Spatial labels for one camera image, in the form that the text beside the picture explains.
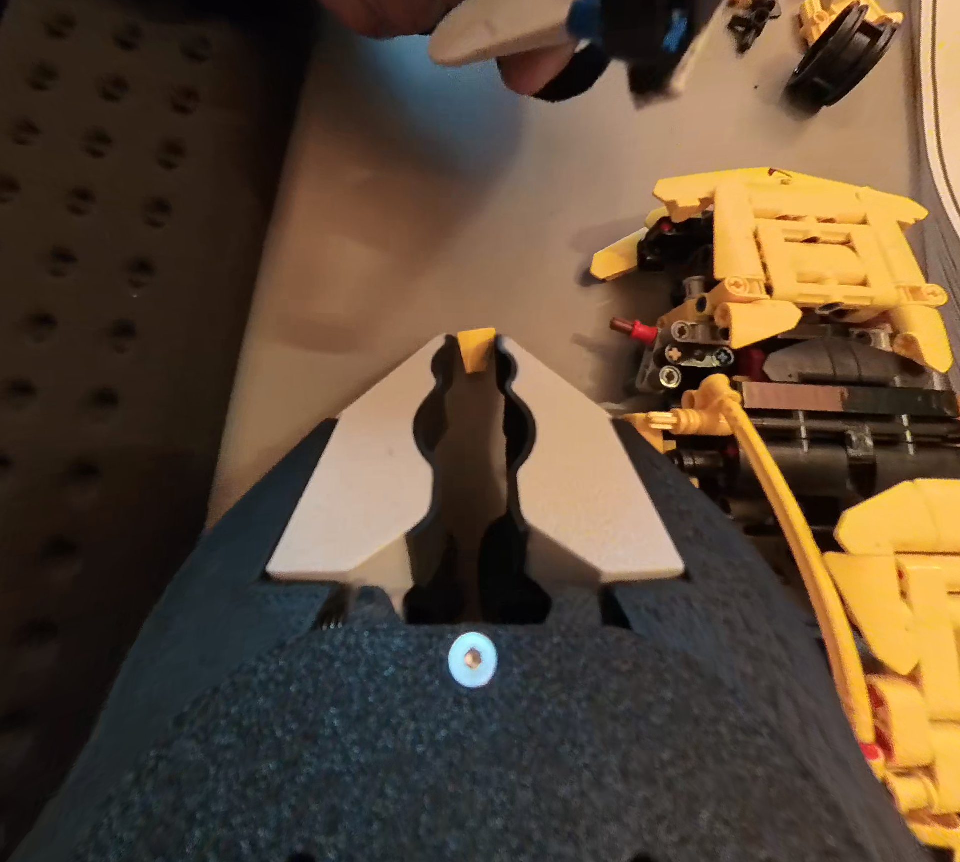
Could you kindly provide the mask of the dark perforated chair seat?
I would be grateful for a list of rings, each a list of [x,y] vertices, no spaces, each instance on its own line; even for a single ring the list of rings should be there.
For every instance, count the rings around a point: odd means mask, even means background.
[[[6,1],[2,860],[203,529],[310,16]]]

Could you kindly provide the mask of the black toy wheel rim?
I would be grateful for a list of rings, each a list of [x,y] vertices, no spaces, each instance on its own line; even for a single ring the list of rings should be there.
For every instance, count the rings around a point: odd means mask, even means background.
[[[877,67],[899,28],[892,21],[870,21],[862,2],[847,5],[791,73],[786,98],[803,112],[835,105]]]

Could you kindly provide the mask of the grey instruction booklet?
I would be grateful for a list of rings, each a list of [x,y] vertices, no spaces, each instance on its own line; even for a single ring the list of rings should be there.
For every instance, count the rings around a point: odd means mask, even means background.
[[[919,131],[945,231],[959,235],[959,0],[913,0]]]

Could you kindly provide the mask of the grey desk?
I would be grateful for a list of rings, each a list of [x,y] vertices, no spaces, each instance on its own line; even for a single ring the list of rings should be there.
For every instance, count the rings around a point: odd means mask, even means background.
[[[495,66],[444,69],[426,41],[326,23],[302,88],[222,437],[211,527],[321,420],[436,335],[493,327],[608,406],[639,348],[611,317],[667,309],[656,274],[587,276],[666,177],[775,167],[925,194],[909,10],[876,70],[815,114],[783,97],[784,6],[738,56],[723,23],[677,97],[635,108],[620,70],[580,99],[514,96]]]

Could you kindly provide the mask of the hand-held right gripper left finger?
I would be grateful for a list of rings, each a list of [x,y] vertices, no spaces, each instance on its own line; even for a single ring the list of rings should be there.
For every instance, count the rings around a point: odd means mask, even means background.
[[[340,413],[266,565],[271,580],[388,596],[414,586],[407,536],[435,513],[458,352],[455,336],[435,336]]]

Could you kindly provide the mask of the small yellow brick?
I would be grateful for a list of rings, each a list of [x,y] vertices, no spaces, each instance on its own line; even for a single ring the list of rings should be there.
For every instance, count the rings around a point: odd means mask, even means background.
[[[494,327],[473,328],[457,332],[457,342],[464,372],[469,376],[487,371],[495,351],[498,332]]]

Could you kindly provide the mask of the yellow toy brick car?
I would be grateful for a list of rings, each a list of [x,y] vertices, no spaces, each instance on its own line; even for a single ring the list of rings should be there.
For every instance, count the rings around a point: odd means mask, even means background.
[[[817,624],[867,765],[959,849],[958,396],[913,200],[775,168],[660,180],[594,280],[663,272],[621,417],[731,516]]]

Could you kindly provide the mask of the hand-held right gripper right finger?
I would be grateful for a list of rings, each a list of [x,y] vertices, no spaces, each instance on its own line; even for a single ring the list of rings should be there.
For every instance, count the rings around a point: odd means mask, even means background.
[[[508,513],[546,590],[680,577],[684,561],[613,417],[516,341],[495,339]]]

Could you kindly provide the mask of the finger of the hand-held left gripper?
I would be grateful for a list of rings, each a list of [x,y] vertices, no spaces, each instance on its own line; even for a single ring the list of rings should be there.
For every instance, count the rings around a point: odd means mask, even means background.
[[[669,78],[670,91],[685,91],[696,64],[712,37],[726,21],[735,0],[683,0],[688,31],[682,40],[682,53]]]
[[[575,0],[464,0],[429,38],[435,64],[460,67],[570,43]]]

